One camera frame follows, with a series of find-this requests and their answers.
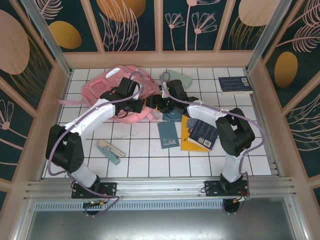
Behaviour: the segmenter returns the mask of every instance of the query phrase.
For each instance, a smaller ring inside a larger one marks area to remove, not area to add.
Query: mint green object
[[[188,89],[190,85],[192,84],[192,78],[190,76],[183,75],[181,73],[178,73],[176,71],[168,70],[168,73],[170,73],[170,81],[179,79],[182,82],[182,87],[184,89]],[[168,80],[168,75],[166,74],[164,77],[164,80]]]
[[[120,159],[117,158],[106,146],[96,145],[97,148],[111,161],[114,165],[118,165],[120,163]]]

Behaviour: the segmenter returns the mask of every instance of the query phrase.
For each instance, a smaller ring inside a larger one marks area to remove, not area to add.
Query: pink strap
[[[150,122],[153,122],[153,121],[159,120],[160,114],[156,110],[151,110],[146,117],[150,120]]]
[[[61,104],[61,105],[80,105],[84,103],[85,103],[84,101],[58,99],[58,104]]]

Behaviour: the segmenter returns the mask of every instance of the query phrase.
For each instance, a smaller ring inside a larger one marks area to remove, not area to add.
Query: yellow book
[[[187,127],[188,119],[189,119],[188,117],[182,116],[182,121],[181,121],[181,151],[210,152],[210,150],[188,141],[188,137],[190,136],[189,128]]]

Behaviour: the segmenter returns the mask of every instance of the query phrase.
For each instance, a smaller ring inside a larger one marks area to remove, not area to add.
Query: pink bag
[[[146,82],[142,93],[140,93],[139,95],[139,98],[145,99],[149,96],[160,94],[159,86],[154,82],[152,78],[150,78],[149,74],[146,71],[133,65],[119,65],[87,82],[83,86],[81,91],[83,101],[74,102],[73,104],[85,103],[90,107],[93,106],[103,93],[111,90],[114,87],[117,87],[123,77],[129,78],[131,73],[133,73],[134,71],[138,71],[146,77]],[[131,79],[139,83],[140,85],[143,82],[143,78],[138,74],[132,76]],[[72,104],[70,101],[59,101],[59,103]],[[159,112],[147,106],[143,107],[141,113],[129,112],[127,116],[123,117],[125,114],[126,113],[121,110],[118,114],[118,117],[114,116],[111,118],[111,120],[125,124],[132,124],[142,120],[145,117],[148,117],[150,121],[155,121],[159,118]]]

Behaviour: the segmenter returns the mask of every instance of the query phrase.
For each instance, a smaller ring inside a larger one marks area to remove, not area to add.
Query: light green cloth
[[[170,73],[170,81],[179,79],[182,82],[183,89],[188,89],[190,85],[192,84],[192,78],[190,76],[183,75],[181,73],[178,73],[176,71],[168,70],[168,73]],[[168,75],[165,75],[165,81],[168,80]]]

